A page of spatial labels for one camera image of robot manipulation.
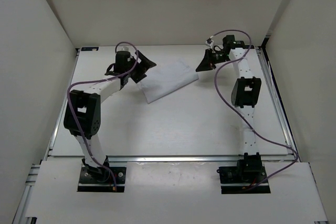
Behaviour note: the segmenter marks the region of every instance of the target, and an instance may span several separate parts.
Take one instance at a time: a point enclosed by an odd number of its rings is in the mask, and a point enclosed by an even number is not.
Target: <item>cable connector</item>
[[[210,49],[213,49],[213,47],[214,47],[214,41],[212,40],[211,37],[210,37],[209,39],[206,40],[205,44],[206,44]]]

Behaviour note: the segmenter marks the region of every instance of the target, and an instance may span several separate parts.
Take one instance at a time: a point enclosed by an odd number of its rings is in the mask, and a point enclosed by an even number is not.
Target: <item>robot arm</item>
[[[129,78],[135,83],[138,83],[146,77],[145,73],[148,69],[156,66],[155,63],[146,58],[141,52],[138,51],[138,54],[141,62],[136,62],[135,68],[129,74],[118,79],[95,83],[85,91],[72,90],[70,92],[72,106],[74,107],[76,116],[84,131],[92,156],[98,163],[103,164],[106,167],[109,167],[108,159],[103,153],[98,137],[98,131],[101,124],[101,104],[109,96],[121,90],[128,83]],[[105,79],[126,73],[132,66],[134,66],[136,61],[128,52],[128,49],[118,51],[115,56],[116,61],[107,68]],[[87,169],[87,173],[97,180],[102,180],[104,178],[104,171],[89,155],[84,140],[76,126],[74,117],[71,114],[69,105],[67,105],[65,112],[64,127],[68,129],[71,135],[73,135],[79,142],[84,154],[82,162]]]
[[[246,50],[243,41],[236,41],[234,35],[223,38],[223,48],[214,50],[211,38],[206,41],[210,47],[205,50],[202,62],[196,72],[216,69],[217,63],[240,59]],[[261,79],[254,77],[247,59],[233,62],[237,80],[231,93],[232,106],[254,127],[254,109],[257,104]],[[241,119],[240,121],[240,155],[244,159],[237,162],[236,167],[220,167],[218,172],[225,178],[223,181],[242,183],[255,178],[260,181],[265,177],[265,169],[261,162],[256,137],[251,128]]]
[[[217,63],[237,60],[242,57],[246,48],[243,41],[235,40],[234,35],[223,38],[221,50],[213,49],[211,39],[207,40],[206,44],[210,49],[205,50],[205,56],[196,68],[196,72],[213,70],[216,69]],[[234,62],[233,65],[237,80],[231,94],[231,103],[254,126],[254,107],[259,97],[261,79],[253,76],[246,58]],[[259,154],[255,134],[243,120],[241,120],[240,133],[240,154],[242,156]]]

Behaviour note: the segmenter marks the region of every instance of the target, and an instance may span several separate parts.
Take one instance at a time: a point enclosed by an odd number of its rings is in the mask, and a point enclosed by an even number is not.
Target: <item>white table surface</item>
[[[196,68],[204,56],[205,46],[140,46],[139,50],[157,67],[183,59]],[[82,51],[73,82],[100,79],[114,62],[114,47]],[[285,144],[256,51],[247,55],[249,66],[262,85],[255,109],[255,128],[264,137]],[[120,92],[107,98],[101,107],[99,137],[107,155],[238,155],[240,119],[219,98],[214,88],[215,70],[200,72],[195,81],[151,104],[130,81]],[[236,75],[233,66],[222,69],[218,84],[230,100]],[[77,86],[85,89],[88,86]],[[82,156],[73,136],[59,126],[53,156]],[[283,147],[257,138],[261,154],[287,154]]]
[[[222,195],[219,163],[127,163],[124,193],[79,193],[80,158],[42,162],[26,212],[36,224],[326,221],[308,163],[269,180],[270,194]],[[265,163],[267,174],[284,163]]]

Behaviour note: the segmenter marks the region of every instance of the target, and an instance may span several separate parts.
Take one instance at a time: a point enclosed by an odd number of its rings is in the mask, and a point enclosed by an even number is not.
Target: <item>white enclosure wall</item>
[[[336,223],[336,2],[292,0],[267,44],[301,158]]]
[[[44,156],[75,56],[45,0],[0,0],[0,223]]]
[[[200,45],[219,29],[230,28],[248,32],[261,45],[281,1],[50,0],[50,5],[76,47],[111,46],[121,40]]]

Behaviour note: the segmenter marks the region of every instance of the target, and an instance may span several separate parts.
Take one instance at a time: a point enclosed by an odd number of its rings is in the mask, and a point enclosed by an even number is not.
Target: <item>white towel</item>
[[[138,87],[151,103],[193,81],[198,80],[198,73],[179,59],[173,64],[155,67],[146,73],[147,77],[138,83]]]

